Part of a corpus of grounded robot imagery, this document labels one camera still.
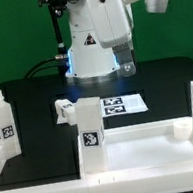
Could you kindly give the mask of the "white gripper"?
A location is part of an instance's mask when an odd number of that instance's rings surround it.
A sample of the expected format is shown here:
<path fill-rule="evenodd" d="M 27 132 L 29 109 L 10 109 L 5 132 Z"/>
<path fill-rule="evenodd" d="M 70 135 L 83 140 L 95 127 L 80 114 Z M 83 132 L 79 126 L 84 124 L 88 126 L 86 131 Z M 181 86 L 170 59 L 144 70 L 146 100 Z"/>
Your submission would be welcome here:
<path fill-rule="evenodd" d="M 115 47 L 115 57 L 122 76 L 132 76 L 136 72 L 131 49 L 125 42 L 130 41 L 131 25 L 122 0 L 85 0 L 97 39 L 103 48 Z"/>

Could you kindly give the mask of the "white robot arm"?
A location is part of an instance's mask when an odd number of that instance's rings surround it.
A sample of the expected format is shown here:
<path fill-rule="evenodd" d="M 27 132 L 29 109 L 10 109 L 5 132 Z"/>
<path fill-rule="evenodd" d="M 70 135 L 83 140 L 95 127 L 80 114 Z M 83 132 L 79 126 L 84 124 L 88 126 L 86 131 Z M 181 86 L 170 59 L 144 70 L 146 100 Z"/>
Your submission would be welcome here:
<path fill-rule="evenodd" d="M 131 5 L 125 0 L 70 0 L 67 4 L 72 45 L 67 80 L 101 83 L 136 72 Z"/>

